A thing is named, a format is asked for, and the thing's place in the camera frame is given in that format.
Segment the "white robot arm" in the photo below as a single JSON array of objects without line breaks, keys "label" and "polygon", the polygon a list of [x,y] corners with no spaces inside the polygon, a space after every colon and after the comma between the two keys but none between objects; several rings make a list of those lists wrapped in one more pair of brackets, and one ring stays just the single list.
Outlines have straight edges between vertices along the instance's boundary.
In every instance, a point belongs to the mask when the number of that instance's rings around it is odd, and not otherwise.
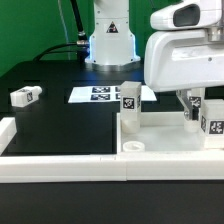
[{"label": "white robot arm", "polygon": [[178,91],[190,120],[196,115],[186,92],[224,85],[224,0],[181,0],[154,12],[144,57],[129,29],[129,0],[94,0],[94,14],[89,68],[121,71],[143,62],[145,84]]}]

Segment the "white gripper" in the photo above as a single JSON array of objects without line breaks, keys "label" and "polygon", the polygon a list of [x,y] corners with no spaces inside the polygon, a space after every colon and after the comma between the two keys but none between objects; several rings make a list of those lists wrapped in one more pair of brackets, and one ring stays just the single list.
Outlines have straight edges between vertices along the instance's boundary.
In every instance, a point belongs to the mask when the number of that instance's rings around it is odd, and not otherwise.
[{"label": "white gripper", "polygon": [[154,92],[177,90],[184,117],[192,120],[184,89],[224,85],[224,44],[210,42],[204,29],[155,32],[146,44],[144,81]]}]

